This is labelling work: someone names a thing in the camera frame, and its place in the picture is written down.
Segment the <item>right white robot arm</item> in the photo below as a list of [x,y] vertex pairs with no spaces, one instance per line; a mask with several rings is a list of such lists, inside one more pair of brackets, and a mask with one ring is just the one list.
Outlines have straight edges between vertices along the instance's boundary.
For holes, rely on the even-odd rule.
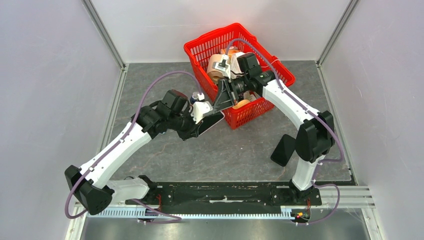
[[314,172],[335,143],[334,117],[329,111],[320,112],[307,105],[279,79],[275,71],[264,71],[254,53],[236,59],[239,73],[233,73],[226,54],[209,60],[209,68],[222,76],[214,99],[214,111],[234,107],[245,92],[255,92],[276,106],[294,124],[296,137],[283,135],[273,152],[272,160],[285,166],[293,153],[300,157],[291,179],[289,200],[300,205],[309,198],[308,190],[314,183]]

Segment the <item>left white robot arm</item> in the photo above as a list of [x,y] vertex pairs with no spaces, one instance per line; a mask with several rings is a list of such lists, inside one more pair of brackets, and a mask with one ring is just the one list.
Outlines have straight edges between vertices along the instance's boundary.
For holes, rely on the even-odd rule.
[[137,199],[152,204],[157,191],[148,178],[111,180],[112,175],[158,134],[174,130],[183,140],[196,138],[209,129],[207,122],[214,125],[221,119],[222,115],[215,116],[213,106],[202,93],[197,93],[197,98],[187,98],[175,89],[168,90],[161,100],[140,107],[120,134],[95,157],[64,171],[70,190],[65,206],[75,197],[84,207],[83,213],[97,215],[114,202]]

